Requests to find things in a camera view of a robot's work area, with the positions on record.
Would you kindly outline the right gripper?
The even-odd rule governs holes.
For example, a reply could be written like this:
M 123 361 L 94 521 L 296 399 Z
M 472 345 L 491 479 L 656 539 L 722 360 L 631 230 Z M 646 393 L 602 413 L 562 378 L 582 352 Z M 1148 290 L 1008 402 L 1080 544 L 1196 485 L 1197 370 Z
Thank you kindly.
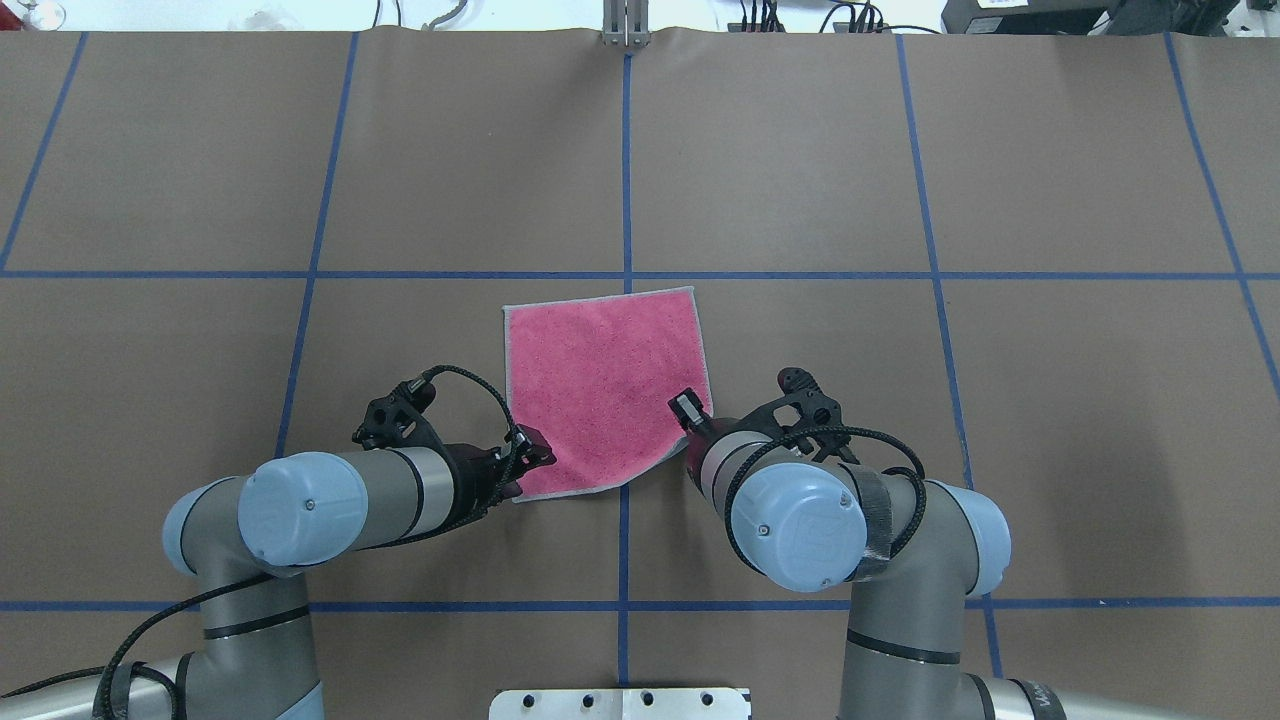
M 687 433 L 685 473 L 698 491 L 713 491 L 721 468 L 741 447 L 741 420 L 712 418 L 695 391 L 676 395 L 668 407 Z

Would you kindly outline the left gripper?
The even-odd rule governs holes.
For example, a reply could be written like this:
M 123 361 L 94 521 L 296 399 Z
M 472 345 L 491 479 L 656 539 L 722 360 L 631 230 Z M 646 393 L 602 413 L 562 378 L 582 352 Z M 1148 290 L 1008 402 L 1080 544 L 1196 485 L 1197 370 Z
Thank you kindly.
M 457 529 L 485 518 L 504 501 L 524 495 L 518 479 L 525 469 L 557 462 L 550 442 L 532 427 L 515 427 L 508 433 L 509 455 L 500 448 L 447 445 L 445 455 L 454 493 L 445 529 Z

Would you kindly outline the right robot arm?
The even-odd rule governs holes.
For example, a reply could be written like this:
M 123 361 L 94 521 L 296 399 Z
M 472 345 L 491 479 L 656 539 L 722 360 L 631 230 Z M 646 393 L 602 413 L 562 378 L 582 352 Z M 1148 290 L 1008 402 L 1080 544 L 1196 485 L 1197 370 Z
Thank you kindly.
M 840 719 L 1164 719 L 1160 708 L 984 678 L 961 666 L 969 598 L 1011 562 L 1005 515 L 972 489 L 928 477 L 884 432 L 847 427 L 805 373 L 740 419 L 714 418 L 692 389 L 669 401 L 687 475 L 735 555 L 777 585 L 852 587 Z

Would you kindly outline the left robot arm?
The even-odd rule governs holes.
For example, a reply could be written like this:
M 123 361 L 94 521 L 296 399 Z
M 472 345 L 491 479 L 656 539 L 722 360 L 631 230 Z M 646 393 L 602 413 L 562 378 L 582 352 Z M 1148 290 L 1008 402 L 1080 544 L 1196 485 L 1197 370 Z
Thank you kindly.
M 274 459 L 183 496 L 165 555 L 198 593 L 142 621 L 100 667 L 3 696 L 5 719 L 321 719 L 306 575 L 362 550 L 425 541 L 520 495 L 552 465 L 549 443 L 513 429 L 494 448 L 374 436 L 346 454 Z

